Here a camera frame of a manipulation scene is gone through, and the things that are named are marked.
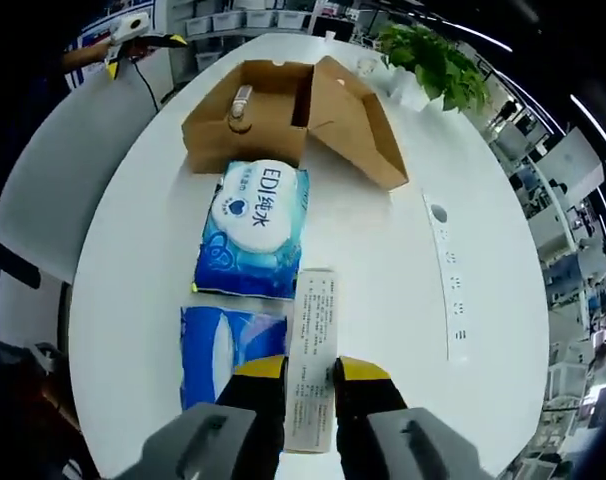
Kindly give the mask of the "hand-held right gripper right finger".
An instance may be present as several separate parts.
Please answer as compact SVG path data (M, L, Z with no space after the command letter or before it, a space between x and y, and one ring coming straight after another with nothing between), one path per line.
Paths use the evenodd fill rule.
M333 367L336 443L347 479L481 479L478 450L422 407L410 408L376 364Z

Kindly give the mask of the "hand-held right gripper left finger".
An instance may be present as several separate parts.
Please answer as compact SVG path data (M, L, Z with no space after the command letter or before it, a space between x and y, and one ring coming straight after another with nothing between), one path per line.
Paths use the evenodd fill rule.
M284 447L288 357L249 361L142 449L144 479L272 479Z

